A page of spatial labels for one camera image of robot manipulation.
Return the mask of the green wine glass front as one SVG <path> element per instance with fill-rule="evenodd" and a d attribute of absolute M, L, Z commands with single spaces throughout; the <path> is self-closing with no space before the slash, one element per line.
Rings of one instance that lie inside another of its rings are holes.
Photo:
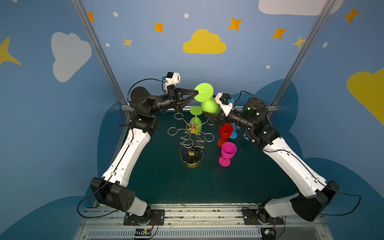
<path fill-rule="evenodd" d="M 202 83 L 197 85 L 195 90 L 198 91 L 195 100 L 201 103 L 202 111 L 217 115 L 221 107 L 215 100 L 213 86 L 208 83 Z"/>

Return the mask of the red wine glass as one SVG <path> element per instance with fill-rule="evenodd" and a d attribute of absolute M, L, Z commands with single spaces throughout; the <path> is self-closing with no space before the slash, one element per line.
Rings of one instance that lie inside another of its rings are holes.
<path fill-rule="evenodd" d="M 230 138 L 234 131 L 234 128 L 231 124 L 225 123 L 223 126 L 220 126 L 220 139 L 217 141 L 219 147 L 222 147 L 224 143 L 227 142 L 227 139 Z"/>

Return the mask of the blue wine glass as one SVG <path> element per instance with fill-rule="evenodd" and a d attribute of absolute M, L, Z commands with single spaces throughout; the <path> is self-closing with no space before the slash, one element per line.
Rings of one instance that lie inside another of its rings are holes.
<path fill-rule="evenodd" d="M 230 136 L 230 139 L 236 139 L 238 137 L 237 131 L 240 129 L 240 127 L 238 127 L 235 124 L 231 124 L 231 126 L 233 127 L 233 131 L 232 131 L 232 134 Z"/>
<path fill-rule="evenodd" d="M 244 133 L 244 138 L 245 138 L 245 140 L 247 140 L 247 141 L 250 140 L 250 138 L 248 137 L 247 133 Z"/>

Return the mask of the pink wine glass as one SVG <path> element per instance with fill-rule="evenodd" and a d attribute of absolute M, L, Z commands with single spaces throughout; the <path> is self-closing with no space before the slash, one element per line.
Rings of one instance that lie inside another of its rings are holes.
<path fill-rule="evenodd" d="M 228 167 L 231 164 L 231 159 L 237 152 L 237 147 L 235 144 L 226 142 L 222 145 L 221 154 L 219 158 L 219 164 L 223 167 Z"/>

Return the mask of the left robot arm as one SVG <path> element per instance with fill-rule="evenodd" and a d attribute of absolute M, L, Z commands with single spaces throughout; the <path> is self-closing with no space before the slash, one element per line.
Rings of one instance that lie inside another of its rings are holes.
<path fill-rule="evenodd" d="M 167 86 L 167 93 L 161 96 L 151 95 L 144 87 L 136 87 L 131 91 L 130 106 L 133 113 L 128 136 L 111 166 L 101 178 L 93 178 L 90 183 L 98 203 L 132 214 L 144 222 L 149 220 L 150 204 L 127 188 L 131 173 L 157 129 L 159 119 L 154 114 L 168 109 L 182 112 L 198 94 L 197 90 L 177 88 L 175 85 Z"/>

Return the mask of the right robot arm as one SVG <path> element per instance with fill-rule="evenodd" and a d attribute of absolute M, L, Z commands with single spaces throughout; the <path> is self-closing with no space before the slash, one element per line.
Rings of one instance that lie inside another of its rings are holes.
<path fill-rule="evenodd" d="M 312 170 L 286 143 L 281 134 L 266 123 L 268 108 L 259 98 L 250 98 L 242 111 L 234 107 L 229 94 L 218 94 L 217 114 L 203 114 L 214 125 L 234 124 L 245 130 L 246 136 L 288 175 L 299 192 L 289 197 L 270 199 L 258 207 L 258 220 L 267 224 L 280 216 L 298 216 L 312 222 L 332 201 L 340 189 L 335 181 L 327 181 Z"/>

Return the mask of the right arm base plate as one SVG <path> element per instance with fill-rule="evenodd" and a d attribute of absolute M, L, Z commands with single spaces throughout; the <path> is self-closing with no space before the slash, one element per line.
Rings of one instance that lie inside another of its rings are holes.
<path fill-rule="evenodd" d="M 241 213 L 245 225 L 284 225 L 285 223 L 282 217 L 272 218 L 264 210 L 242 208 Z"/>

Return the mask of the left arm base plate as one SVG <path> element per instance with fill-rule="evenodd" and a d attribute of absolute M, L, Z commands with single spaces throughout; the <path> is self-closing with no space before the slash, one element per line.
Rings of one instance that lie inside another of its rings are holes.
<path fill-rule="evenodd" d="M 131 213 L 126 213 L 123 225 L 124 226 L 163 226 L 165 220 L 165 210 L 146 211 L 143 216 L 137 216 Z"/>

